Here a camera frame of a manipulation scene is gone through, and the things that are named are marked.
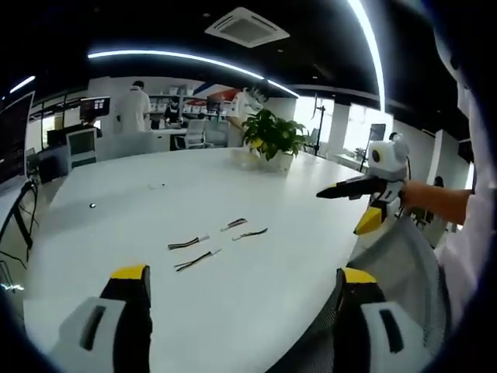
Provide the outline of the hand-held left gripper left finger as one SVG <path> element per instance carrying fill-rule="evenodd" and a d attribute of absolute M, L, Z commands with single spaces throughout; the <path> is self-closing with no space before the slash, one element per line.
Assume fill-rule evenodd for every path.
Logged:
<path fill-rule="evenodd" d="M 116 270 L 63 321 L 49 353 L 60 371 L 150 371 L 150 276 L 146 264 Z"/>

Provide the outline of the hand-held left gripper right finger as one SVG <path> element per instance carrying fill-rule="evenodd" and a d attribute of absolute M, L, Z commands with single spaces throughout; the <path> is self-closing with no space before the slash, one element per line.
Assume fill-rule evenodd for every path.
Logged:
<path fill-rule="evenodd" d="M 337 270 L 334 372 L 421 372 L 431 355 L 423 329 L 363 270 Z"/>

